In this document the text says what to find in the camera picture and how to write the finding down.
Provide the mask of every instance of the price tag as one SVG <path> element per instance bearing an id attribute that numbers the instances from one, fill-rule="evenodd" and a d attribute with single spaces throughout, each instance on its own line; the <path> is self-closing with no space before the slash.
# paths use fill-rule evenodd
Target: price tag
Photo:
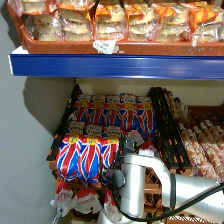
<path id="1" fill-rule="evenodd" d="M 96 40 L 93 42 L 93 47 L 99 53 L 112 54 L 114 53 L 116 40 Z"/>

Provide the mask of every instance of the red white blue package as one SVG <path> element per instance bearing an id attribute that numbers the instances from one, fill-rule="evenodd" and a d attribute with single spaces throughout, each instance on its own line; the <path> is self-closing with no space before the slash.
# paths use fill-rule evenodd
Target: red white blue package
<path id="1" fill-rule="evenodd" d="M 121 126 L 121 102 L 120 96 L 107 95 L 105 101 L 105 126 Z"/>
<path id="2" fill-rule="evenodd" d="M 123 128 L 127 131 L 138 130 L 138 109 L 136 95 L 120 94 L 121 99 L 121 116 Z"/>
<path id="3" fill-rule="evenodd" d="M 116 157 L 116 153 L 119 150 L 120 137 L 123 135 L 124 131 L 121 127 L 104 127 L 102 147 L 100 152 L 100 160 L 103 169 L 108 169 L 112 165 Z M 107 180 L 104 175 L 102 175 L 101 181 L 102 184 L 107 185 Z"/>
<path id="4" fill-rule="evenodd" d="M 74 116 L 78 122 L 87 122 L 91 96 L 80 94 L 74 105 Z"/>
<path id="5" fill-rule="evenodd" d="M 144 139 L 158 135 L 155 110 L 150 97 L 137 97 L 139 133 Z"/>
<path id="6" fill-rule="evenodd" d="M 93 95 L 89 105 L 89 121 L 94 125 L 104 125 L 105 96 Z"/>
<path id="7" fill-rule="evenodd" d="M 74 129 L 64 136 L 56 158 L 57 169 L 62 181 L 60 181 L 57 187 L 55 200 L 51 201 L 51 205 L 57 208 L 58 217 L 65 216 L 73 207 L 73 191 L 68 183 L 78 177 L 79 154 L 83 138 L 83 123 L 77 124 L 80 132 L 76 131 L 78 129 L 75 128 L 75 123 L 72 124 L 72 126 Z"/>

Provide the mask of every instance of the store shelf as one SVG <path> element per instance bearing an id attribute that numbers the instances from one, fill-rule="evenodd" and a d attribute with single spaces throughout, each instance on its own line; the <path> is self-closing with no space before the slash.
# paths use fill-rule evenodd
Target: store shelf
<path id="1" fill-rule="evenodd" d="M 29 54 L 9 55 L 15 76 L 224 80 L 224 56 L 140 56 Z"/>

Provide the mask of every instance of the packaged snack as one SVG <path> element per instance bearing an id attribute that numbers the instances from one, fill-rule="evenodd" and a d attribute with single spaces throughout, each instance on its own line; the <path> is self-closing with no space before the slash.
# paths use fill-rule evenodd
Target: packaged snack
<path id="1" fill-rule="evenodd" d="M 152 4 L 161 25 L 156 41 L 173 42 L 189 39 L 188 9 L 178 3 Z"/>
<path id="2" fill-rule="evenodd" d="M 139 133 L 144 139 L 158 135 L 156 114 L 150 97 L 137 97 Z"/>
<path id="3" fill-rule="evenodd" d="M 26 29 L 34 40 L 62 41 L 61 21 L 58 12 L 29 16 L 25 20 Z"/>
<path id="4" fill-rule="evenodd" d="M 118 211 L 112 196 L 110 189 L 106 188 L 105 197 L 104 197 L 104 211 L 107 218 L 111 222 L 118 222 L 122 218 L 122 214 Z"/>
<path id="5" fill-rule="evenodd" d="M 57 9 L 56 0 L 9 0 L 8 3 L 18 16 L 51 13 Z"/>
<path id="6" fill-rule="evenodd" d="M 105 101 L 105 126 L 121 126 L 121 102 L 120 96 L 107 95 Z"/>
<path id="7" fill-rule="evenodd" d="M 89 105 L 89 123 L 94 125 L 104 125 L 104 95 L 93 95 Z"/>
<path id="8" fill-rule="evenodd" d="M 126 20 L 119 0 L 101 0 L 95 13 L 95 40 L 122 40 Z"/>
<path id="9" fill-rule="evenodd" d="M 158 20 L 153 13 L 153 8 L 140 0 L 125 0 L 125 14 L 128 26 L 128 40 L 149 41 L 153 40 L 156 33 Z"/>
<path id="10" fill-rule="evenodd" d="M 97 213 L 102 207 L 97 193 L 91 186 L 98 182 L 100 166 L 100 150 L 102 143 L 102 127 L 87 125 L 80 149 L 78 177 L 83 187 L 73 199 L 73 208 L 83 214 Z"/>
<path id="11" fill-rule="evenodd" d="M 58 217 L 65 216 L 73 207 L 73 191 L 68 183 L 78 177 L 78 164 L 80 163 L 83 123 L 71 121 L 70 125 L 73 128 L 63 138 L 56 158 L 57 169 L 62 180 L 57 187 L 55 200 L 51 201 L 51 205 L 57 208 Z"/>
<path id="12" fill-rule="evenodd" d="M 123 120 L 123 128 L 125 130 L 138 130 L 138 108 L 136 103 L 136 95 L 120 94 L 121 98 L 121 116 Z"/>
<path id="13" fill-rule="evenodd" d="M 92 39 L 92 23 L 87 11 L 60 9 L 59 12 L 65 41 L 90 41 Z"/>
<path id="14" fill-rule="evenodd" d="M 94 0 L 58 0 L 60 9 L 88 11 L 95 4 Z"/>
<path id="15" fill-rule="evenodd" d="M 196 46 L 199 42 L 219 41 L 224 10 L 207 2 L 194 2 L 186 6 L 189 7 L 192 45 Z"/>
<path id="16" fill-rule="evenodd" d="M 121 127 L 107 126 L 103 129 L 103 140 L 100 152 L 100 160 L 102 165 L 102 183 L 107 185 L 106 177 L 104 176 L 104 170 L 110 168 L 119 150 L 120 137 L 124 133 Z"/>
<path id="17" fill-rule="evenodd" d="M 91 96 L 79 94 L 74 105 L 73 115 L 76 121 L 87 122 Z"/>

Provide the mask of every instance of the packaged bread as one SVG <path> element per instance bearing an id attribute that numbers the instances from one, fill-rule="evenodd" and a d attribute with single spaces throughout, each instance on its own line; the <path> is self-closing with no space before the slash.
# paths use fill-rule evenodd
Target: packaged bread
<path id="1" fill-rule="evenodd" d="M 58 8 L 68 10 L 81 10 L 86 11 L 92 8 L 95 4 L 94 0 L 58 0 Z"/>
<path id="2" fill-rule="evenodd" d="M 128 40 L 148 41 L 153 40 L 157 28 L 157 19 L 153 8 L 143 0 L 125 0 L 125 15 L 128 26 Z"/>
<path id="3" fill-rule="evenodd" d="M 87 11 L 59 10 L 65 41 L 90 41 L 92 23 Z"/>
<path id="4" fill-rule="evenodd" d="M 57 0 L 9 0 L 8 3 L 18 16 L 22 14 L 39 15 L 57 9 Z"/>
<path id="5" fill-rule="evenodd" d="M 25 26 L 30 36 L 38 41 L 62 41 L 61 22 L 57 11 L 29 16 Z"/>
<path id="6" fill-rule="evenodd" d="M 219 41 L 219 36 L 223 36 L 221 29 L 224 10 L 207 2 L 194 2 L 185 6 L 189 8 L 192 45 Z"/>
<path id="7" fill-rule="evenodd" d="M 119 0 L 101 0 L 95 13 L 95 40 L 122 40 L 126 20 Z"/>
<path id="8" fill-rule="evenodd" d="M 189 39 L 188 8 L 178 3 L 152 4 L 159 16 L 161 28 L 157 34 L 158 42 L 174 42 Z"/>

